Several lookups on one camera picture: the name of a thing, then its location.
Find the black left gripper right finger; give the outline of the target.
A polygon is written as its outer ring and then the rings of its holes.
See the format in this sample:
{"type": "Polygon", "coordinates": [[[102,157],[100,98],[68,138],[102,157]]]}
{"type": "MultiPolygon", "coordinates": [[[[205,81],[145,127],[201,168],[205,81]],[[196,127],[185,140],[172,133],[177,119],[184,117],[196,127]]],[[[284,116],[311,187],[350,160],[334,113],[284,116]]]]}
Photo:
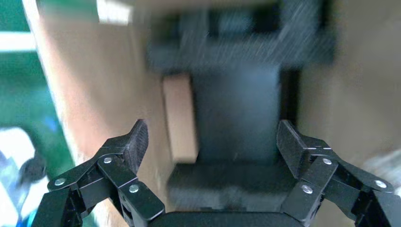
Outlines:
{"type": "Polygon", "coordinates": [[[280,207],[308,227],[322,202],[334,203],[357,227],[398,227],[401,199],[386,180],[342,160],[323,140],[299,133],[282,120],[277,147],[296,179],[280,207]]]}

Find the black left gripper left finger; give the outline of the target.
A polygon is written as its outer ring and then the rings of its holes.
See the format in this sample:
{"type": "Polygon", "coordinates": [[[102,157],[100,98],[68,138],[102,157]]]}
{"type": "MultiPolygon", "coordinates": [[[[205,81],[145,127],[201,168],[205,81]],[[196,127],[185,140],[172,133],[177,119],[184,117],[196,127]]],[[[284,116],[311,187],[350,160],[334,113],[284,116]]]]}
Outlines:
{"type": "Polygon", "coordinates": [[[80,227],[108,199],[130,227],[150,226],[165,206],[137,176],[148,143],[142,119],[127,134],[108,139],[91,159],[48,183],[32,225],[80,227]]]}

